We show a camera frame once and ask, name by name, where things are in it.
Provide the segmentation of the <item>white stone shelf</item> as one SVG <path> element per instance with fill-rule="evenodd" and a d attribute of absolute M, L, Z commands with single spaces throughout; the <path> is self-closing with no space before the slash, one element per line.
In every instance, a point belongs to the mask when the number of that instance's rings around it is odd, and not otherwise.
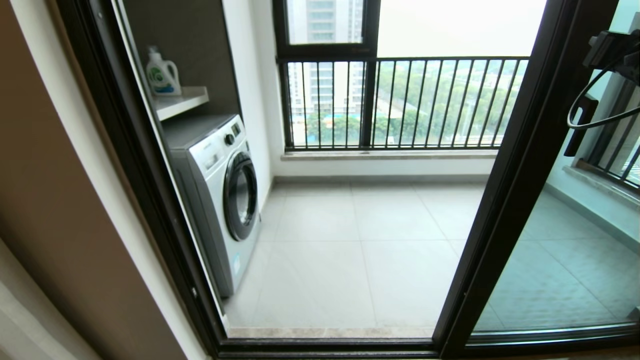
<path fill-rule="evenodd" d="M 151 98 L 157 118 L 161 122 L 210 101 L 209 92 L 205 86 L 185 86 L 179 96 L 153 95 Z"/>

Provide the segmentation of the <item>grey stone window sill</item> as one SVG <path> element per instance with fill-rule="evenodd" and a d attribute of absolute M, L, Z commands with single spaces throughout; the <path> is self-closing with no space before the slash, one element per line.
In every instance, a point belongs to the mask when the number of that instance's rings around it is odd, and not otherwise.
<path fill-rule="evenodd" d="M 569 177 L 589 185 L 593 189 L 606 194 L 606 196 L 609 196 L 611 199 L 622 203 L 622 205 L 640 212 L 640 194 L 635 194 L 626 187 L 617 185 L 595 173 L 577 167 L 565 165 L 562 167 L 562 171 Z"/>

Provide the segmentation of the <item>black balcony railing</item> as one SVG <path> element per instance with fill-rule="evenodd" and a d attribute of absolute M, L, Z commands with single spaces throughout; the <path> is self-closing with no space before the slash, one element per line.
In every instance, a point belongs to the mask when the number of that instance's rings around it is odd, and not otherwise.
<path fill-rule="evenodd" d="M 498 150 L 529 62 L 505 55 L 281 60 L 284 150 Z"/>

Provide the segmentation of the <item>white front-load washing machine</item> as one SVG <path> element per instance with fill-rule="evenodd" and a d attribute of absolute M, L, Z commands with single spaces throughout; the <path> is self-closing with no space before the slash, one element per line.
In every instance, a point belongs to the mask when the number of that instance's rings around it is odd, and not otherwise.
<path fill-rule="evenodd" d="M 206 268 L 221 298 L 237 292 L 259 236 L 259 187 L 238 114 L 162 122 L 171 166 Z"/>

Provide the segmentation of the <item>black framed sliding glass door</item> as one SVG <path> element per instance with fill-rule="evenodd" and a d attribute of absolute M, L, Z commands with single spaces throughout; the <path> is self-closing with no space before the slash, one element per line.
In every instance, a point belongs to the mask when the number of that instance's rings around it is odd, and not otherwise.
<path fill-rule="evenodd" d="M 640 346 L 640 0 L 548 0 L 433 342 Z"/>

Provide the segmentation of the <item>grey stone balcony sill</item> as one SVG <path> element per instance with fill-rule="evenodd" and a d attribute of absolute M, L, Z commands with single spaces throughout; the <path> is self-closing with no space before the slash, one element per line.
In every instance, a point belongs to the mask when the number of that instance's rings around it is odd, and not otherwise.
<path fill-rule="evenodd" d="M 392 160 L 493 160 L 497 149 L 437 149 L 437 150 L 356 150 L 356 151 L 296 151 L 286 152 L 282 162 L 305 161 L 392 161 Z"/>

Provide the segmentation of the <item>black window frame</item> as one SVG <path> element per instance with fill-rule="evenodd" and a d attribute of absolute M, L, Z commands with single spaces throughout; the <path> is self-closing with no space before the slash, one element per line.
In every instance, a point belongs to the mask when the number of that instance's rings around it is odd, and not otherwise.
<path fill-rule="evenodd" d="M 373 145 L 381 0 L 272 0 L 284 151 Z"/>

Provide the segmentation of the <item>white detergent bottle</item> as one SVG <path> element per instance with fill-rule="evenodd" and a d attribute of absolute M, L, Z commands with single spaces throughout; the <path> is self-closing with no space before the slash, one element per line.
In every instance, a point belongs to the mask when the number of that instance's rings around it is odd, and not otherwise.
<path fill-rule="evenodd" d="M 148 60 L 145 75 L 151 92 L 157 97 L 182 96 L 179 73 L 173 61 L 163 59 L 156 46 L 148 46 Z"/>

